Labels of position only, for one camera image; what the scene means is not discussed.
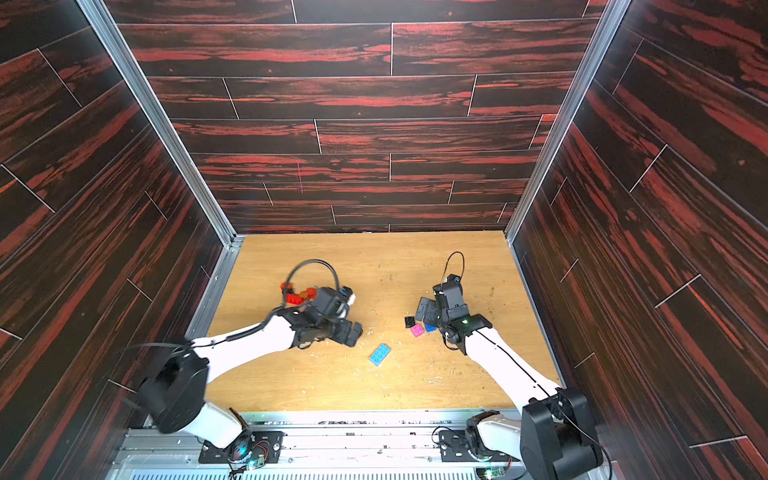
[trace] wood grain wall panel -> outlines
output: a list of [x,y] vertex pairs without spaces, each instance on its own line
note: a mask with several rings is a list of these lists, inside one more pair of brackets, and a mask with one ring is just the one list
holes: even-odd
[[[576,261],[574,251],[554,220],[546,198],[541,192],[536,196],[531,208],[537,214],[542,214],[526,227],[528,252],[526,261],[538,272],[538,282],[541,296],[549,296],[547,300],[541,300],[542,306],[548,310],[551,325],[555,326],[559,337],[562,339],[564,354],[568,357],[568,365],[576,366],[586,359],[594,350],[588,338],[573,321],[574,310],[561,292],[561,279]],[[541,221],[541,218],[549,217],[553,222]]]
[[527,178],[511,180],[457,180],[451,189],[451,204],[492,204],[514,202],[528,185]]
[[597,73],[594,74],[595,81],[613,93],[642,41],[641,36],[627,30],[624,25],[619,25]]
[[385,25],[121,25],[146,75],[389,75]]
[[768,455],[768,349],[698,278],[659,307],[705,380],[752,443]]
[[148,80],[168,117],[237,118],[223,78],[149,77]]
[[220,201],[219,205],[238,233],[245,232],[249,227],[263,225],[334,225],[331,207],[319,205],[302,207],[276,205],[274,207],[262,207],[259,204],[252,204],[244,200],[234,202]]
[[469,116],[556,114],[574,72],[478,75]]
[[246,227],[245,233],[386,233],[387,225],[259,225]]
[[[653,439],[645,448],[654,461],[668,468],[682,468],[675,478],[695,478],[683,474],[689,467],[678,458],[686,455],[679,451],[687,449],[680,444],[680,440],[693,445],[730,438],[742,433],[740,427],[705,383],[676,337],[646,301],[596,220],[579,199],[573,184],[566,182],[555,199],[555,215],[568,239],[574,243],[579,263],[584,267],[607,314],[614,319],[612,335],[622,339],[620,346],[613,340],[607,340],[605,344],[620,350],[621,355],[631,356],[624,360],[627,364],[625,369],[630,368],[632,362],[637,362],[637,368],[632,367],[624,374],[627,378],[633,382],[638,381],[638,376],[647,378],[647,384],[639,385],[642,394],[627,394],[623,404],[628,408],[628,402],[641,402],[643,405],[637,407],[649,410],[643,415],[635,412],[629,416],[648,422],[640,431],[645,431],[647,437]],[[610,364],[619,366],[621,363],[612,360]],[[664,418],[666,415],[670,416],[671,422]]]
[[665,145],[594,81],[574,123],[627,190],[632,190]]
[[395,75],[574,71],[591,19],[394,24]]
[[612,381],[603,370],[600,358],[593,355],[576,367],[579,384],[590,403],[592,415],[595,416],[599,440],[614,461],[614,478],[629,480],[620,476],[617,470],[619,461],[636,472],[641,478],[659,478],[650,466],[650,461],[637,440],[637,433],[632,422],[621,406],[621,399],[611,386]]
[[691,453],[718,478],[768,478],[768,463],[749,439],[705,445],[691,449]]
[[569,184],[651,305],[697,275],[698,270],[622,187],[575,125],[560,152]]
[[147,187],[147,195],[166,218],[172,218],[191,194],[179,167],[173,162],[166,163],[161,173]]
[[10,333],[0,330],[0,367],[5,364],[5,360],[13,355],[20,341]]
[[760,3],[634,2],[624,23],[699,68],[768,100],[768,12]]
[[440,152],[528,148],[537,117],[320,120],[326,153]]
[[555,158],[554,163],[549,168],[549,172],[547,172],[547,176],[541,182],[541,191],[544,192],[544,196],[547,197],[550,205],[554,202],[564,182],[565,174],[563,174],[563,169],[558,163],[557,158]]
[[0,419],[12,432],[0,441],[2,458],[8,457],[32,424],[150,247],[147,238],[159,231],[163,222],[147,196],[141,197],[0,369]]
[[215,182],[211,191],[221,200],[248,200],[263,205],[447,204],[451,182]]
[[106,0],[117,23],[294,23],[290,0],[207,0],[168,3],[162,0]]
[[[527,255],[520,261],[521,275],[528,287],[528,292],[531,294],[533,304],[536,305],[541,324],[544,326],[547,339],[552,347],[554,360],[559,367],[558,373],[566,385],[577,388],[579,380],[574,370],[574,363],[566,355],[565,342],[555,326],[557,315],[555,312],[557,310],[554,303],[557,301],[557,290],[547,289],[544,279],[542,279],[542,272],[531,266],[529,261]],[[550,291],[555,292],[554,296],[546,294]]]
[[377,181],[389,179],[387,154],[192,154],[206,181]]
[[75,0],[6,0],[0,18],[0,63],[88,27]]
[[615,96],[758,220],[768,222],[768,106],[644,42]]
[[475,78],[228,78],[240,118],[465,117]]
[[122,80],[93,28],[40,49],[81,105],[91,103]]
[[[205,220],[201,221],[200,224],[209,225]],[[221,250],[224,249],[224,245],[221,243],[221,239],[216,235],[216,232],[214,232],[212,227],[210,228],[206,241],[204,248],[202,248],[203,252],[205,252],[205,257],[203,257],[200,262],[200,268],[203,269],[208,276],[208,280],[210,280],[211,277],[214,276],[214,269],[216,268],[216,264],[219,263],[219,257],[221,257]]]
[[540,150],[392,154],[391,180],[528,178]]
[[461,224],[416,224],[416,225],[389,225],[389,230],[384,226],[384,231],[392,233],[402,232],[456,232],[456,231],[480,231],[480,230],[504,230],[507,223],[461,223]]
[[24,185],[0,167],[0,265],[53,215]]
[[[206,249],[208,245],[216,248],[214,240],[210,238],[211,236],[215,241],[218,241],[210,226],[205,222],[200,222],[163,282],[160,291],[152,299],[149,310],[134,331],[129,342],[130,345],[163,342],[167,338],[171,326],[182,321],[179,320],[179,317],[183,315],[184,299],[194,291],[193,283],[197,271],[200,269],[200,264],[210,255]],[[164,321],[158,322],[157,319],[164,319]],[[188,325],[191,320],[191,316],[189,316],[183,321],[186,321]],[[121,385],[136,389],[144,374],[148,355],[155,352],[155,349],[147,347],[131,349],[130,355],[123,355],[120,358],[118,365],[111,374],[111,379]]]
[[603,11],[607,5],[608,0],[589,0],[582,16],[585,18],[600,18],[603,16]]
[[149,306],[150,300],[124,281],[114,301],[104,311],[48,401],[0,469],[0,475],[54,478],[118,361],[116,353],[128,345]]
[[151,246],[135,264],[129,276],[134,285],[144,294],[150,298],[157,295],[195,227],[203,218],[197,199],[190,192],[178,211],[174,212],[168,222],[165,222],[162,230],[147,237],[147,242]]
[[5,166],[59,210],[146,125],[146,115],[121,82]]
[[584,11],[583,0],[293,0],[299,23],[471,22],[575,18]]
[[132,394],[125,389],[110,383],[104,386],[55,480],[104,478],[107,475],[134,412],[123,399],[131,398]]
[[768,343],[768,229],[670,149],[662,152],[632,196]]
[[190,291],[187,296],[184,297],[184,301],[179,309],[179,314],[176,315],[176,320],[170,325],[168,333],[165,336],[166,342],[182,343],[184,340],[184,334],[189,328],[190,321],[194,316],[197,305],[203,299],[203,293],[205,293],[205,287],[208,285],[208,275],[203,270],[203,267],[199,266],[194,275],[194,279],[190,284]]
[[[527,229],[528,249],[535,257],[538,257],[539,254],[546,255],[547,263],[543,274],[546,277],[551,276],[559,282],[578,256],[565,232],[558,224],[552,209],[549,207],[549,202],[542,192],[536,194],[531,210],[536,213],[536,218],[531,218],[531,225]],[[531,266],[538,268],[538,265],[534,263],[538,261],[532,260]],[[558,288],[557,285],[548,280],[544,281],[544,284],[551,287],[548,290]]]
[[318,154],[312,121],[172,120],[187,150],[221,154]]
[[[26,336],[73,272],[108,238],[169,161],[154,131],[144,131],[54,216],[0,272],[0,327]],[[46,275],[30,276],[30,272]]]
[[536,127],[536,133],[531,140],[531,144],[528,145],[528,148],[544,147],[544,142],[546,142],[547,137],[549,137],[549,131],[552,129],[556,117],[556,114],[546,114],[541,116],[541,121]]
[[497,223],[504,204],[389,205],[334,207],[339,225],[384,223]]
[[515,212],[515,209],[518,206],[518,202],[507,202],[502,207],[502,214],[498,216],[498,220],[496,220],[496,223],[504,229],[509,225],[509,221],[512,219],[512,214]]
[[79,108],[39,50],[0,65],[0,163]]

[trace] metal base plate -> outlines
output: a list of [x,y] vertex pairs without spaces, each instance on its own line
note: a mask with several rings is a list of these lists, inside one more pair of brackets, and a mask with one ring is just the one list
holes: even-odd
[[[280,452],[283,451],[283,433],[282,432],[254,432],[256,441],[265,440],[270,444],[270,454],[266,457],[266,463],[277,463],[280,460]],[[262,452],[262,449],[256,447],[253,449],[254,455]],[[227,454],[224,450],[218,448],[207,440],[200,450],[200,457],[197,460],[201,464],[215,465],[227,464]]]
[[[464,430],[442,430],[437,432],[440,438],[440,455],[444,462],[477,462],[470,454],[469,447],[464,440]],[[509,462],[509,455],[496,452],[487,462]]]

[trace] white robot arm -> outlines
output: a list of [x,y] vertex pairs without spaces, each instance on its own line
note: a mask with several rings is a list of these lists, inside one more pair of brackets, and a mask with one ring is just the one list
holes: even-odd
[[467,421],[464,439],[451,435],[457,443],[452,447],[468,449],[476,458],[504,452],[521,459],[535,480],[576,478],[600,465],[604,450],[584,395],[544,377],[485,317],[470,315],[460,276],[451,275],[432,289],[435,299],[422,298],[417,318],[439,328],[446,347],[482,366],[522,417],[510,420],[496,411],[483,412]]
[[[286,308],[291,277],[309,263],[330,268],[336,289],[320,288],[311,300]],[[243,462],[253,451],[251,431],[233,410],[206,402],[206,384],[246,362],[293,347],[303,349],[316,340],[330,339],[355,346],[362,326],[346,319],[355,294],[349,287],[339,286],[336,272],[328,263],[302,262],[283,285],[283,303],[263,322],[218,336],[194,339],[188,345],[154,357],[137,394],[140,405],[161,432],[184,431],[197,435],[223,449],[228,460]]]

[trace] metal rail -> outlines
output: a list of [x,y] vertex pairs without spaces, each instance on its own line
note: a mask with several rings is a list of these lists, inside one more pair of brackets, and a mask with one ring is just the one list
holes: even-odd
[[584,96],[587,94],[587,89],[589,89],[594,74],[598,71],[598,67],[600,67],[600,63],[603,61],[608,46],[614,39],[614,35],[619,28],[621,19],[624,18],[624,13],[627,11],[630,1],[612,0],[608,3],[608,7],[606,7],[605,12],[600,17],[598,26],[592,35],[592,40],[589,42],[574,80],[571,82],[571,88],[568,89],[568,93],[565,95],[563,105],[558,112],[558,117],[555,119],[544,147],[538,156],[538,161],[531,173],[528,186],[525,188],[518,206],[515,208],[515,212],[505,228],[510,248],[513,248],[512,242],[515,241],[525,215],[531,209],[533,200],[536,198],[539,189],[541,189],[541,184],[544,183],[544,178],[554,162],[554,156],[558,153],[560,145],[565,139],[568,127],[571,126],[571,122],[576,116]]

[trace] wooden table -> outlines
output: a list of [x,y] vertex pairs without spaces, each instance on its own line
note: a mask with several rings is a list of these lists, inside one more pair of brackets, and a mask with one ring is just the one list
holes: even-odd
[[[323,341],[254,360],[212,382],[207,398],[239,412],[512,406],[485,370],[443,346],[439,332],[414,338],[405,328],[403,317],[415,313],[419,298],[434,298],[432,286],[454,250],[466,257],[470,313],[484,315],[531,366],[559,382],[500,231],[256,235],[245,239],[210,335],[261,321],[280,304],[288,272],[309,258],[331,263],[354,290],[349,318],[363,335],[354,348]],[[461,268],[454,255],[448,273]],[[333,278],[310,265],[293,284],[297,291],[333,286]],[[368,357],[381,343],[392,352],[376,367]]]

